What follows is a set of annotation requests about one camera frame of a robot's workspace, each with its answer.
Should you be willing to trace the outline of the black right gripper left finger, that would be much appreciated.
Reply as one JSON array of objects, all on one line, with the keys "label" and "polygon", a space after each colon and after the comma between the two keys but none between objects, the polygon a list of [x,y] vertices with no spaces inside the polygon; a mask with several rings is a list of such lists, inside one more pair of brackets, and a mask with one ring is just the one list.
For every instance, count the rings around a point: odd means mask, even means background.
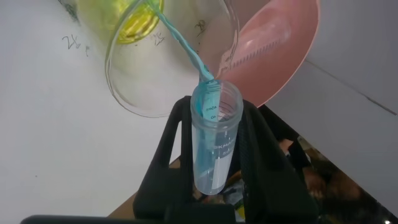
[{"label": "black right gripper left finger", "polygon": [[[181,127],[180,167],[170,168],[177,128]],[[134,215],[150,220],[198,220],[193,198],[192,118],[190,97],[172,108],[154,157],[133,202]]]}]

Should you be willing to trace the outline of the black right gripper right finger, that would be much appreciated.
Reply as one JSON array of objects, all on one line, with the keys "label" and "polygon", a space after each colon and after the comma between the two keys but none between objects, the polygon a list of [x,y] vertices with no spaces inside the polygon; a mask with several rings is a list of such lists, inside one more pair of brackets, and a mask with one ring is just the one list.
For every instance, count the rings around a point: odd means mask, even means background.
[{"label": "black right gripper right finger", "polygon": [[248,101],[237,144],[247,223],[316,223],[318,205],[283,154],[261,112]]}]

